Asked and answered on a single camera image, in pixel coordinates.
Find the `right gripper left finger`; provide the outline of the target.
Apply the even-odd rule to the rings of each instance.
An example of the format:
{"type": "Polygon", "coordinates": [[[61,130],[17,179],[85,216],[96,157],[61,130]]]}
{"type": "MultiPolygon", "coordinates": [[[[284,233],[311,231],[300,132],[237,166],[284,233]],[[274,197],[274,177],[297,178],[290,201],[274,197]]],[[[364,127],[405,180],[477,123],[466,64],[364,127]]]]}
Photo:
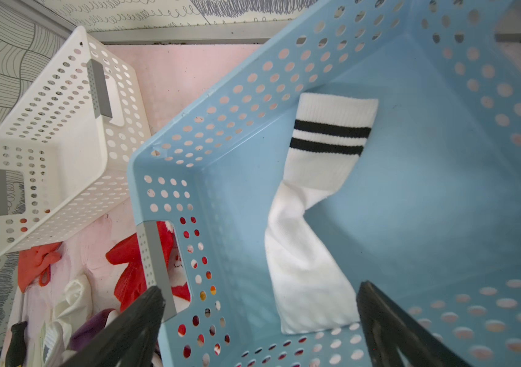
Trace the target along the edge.
{"type": "Polygon", "coordinates": [[[64,366],[150,366],[166,301],[152,286],[64,366]]]}

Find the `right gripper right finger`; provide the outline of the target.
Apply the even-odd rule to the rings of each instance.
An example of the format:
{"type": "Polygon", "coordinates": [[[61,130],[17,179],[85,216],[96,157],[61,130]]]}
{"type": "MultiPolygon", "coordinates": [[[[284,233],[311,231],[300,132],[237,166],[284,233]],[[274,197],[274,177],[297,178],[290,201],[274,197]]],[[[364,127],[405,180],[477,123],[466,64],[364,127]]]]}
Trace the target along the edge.
{"type": "Polygon", "coordinates": [[[356,296],[364,339],[373,366],[468,366],[370,281],[356,296]]]}

